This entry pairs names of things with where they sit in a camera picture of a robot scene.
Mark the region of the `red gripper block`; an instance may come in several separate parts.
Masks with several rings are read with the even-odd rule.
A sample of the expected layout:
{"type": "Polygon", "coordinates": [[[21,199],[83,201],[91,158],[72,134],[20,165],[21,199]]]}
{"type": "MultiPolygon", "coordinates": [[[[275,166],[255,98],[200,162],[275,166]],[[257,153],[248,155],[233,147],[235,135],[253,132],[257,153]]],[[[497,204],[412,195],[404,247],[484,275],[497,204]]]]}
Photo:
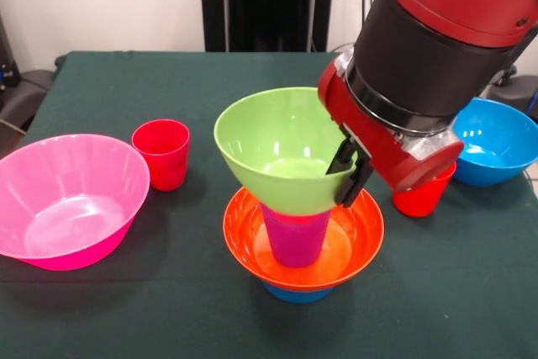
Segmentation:
{"type": "Polygon", "coordinates": [[[438,177],[463,149],[452,128],[435,135],[407,135],[369,114],[351,91],[352,66],[353,51],[340,53],[318,87],[321,103],[345,136],[325,172],[350,174],[334,198],[344,208],[355,202],[374,172],[393,190],[407,191],[438,177]]]}

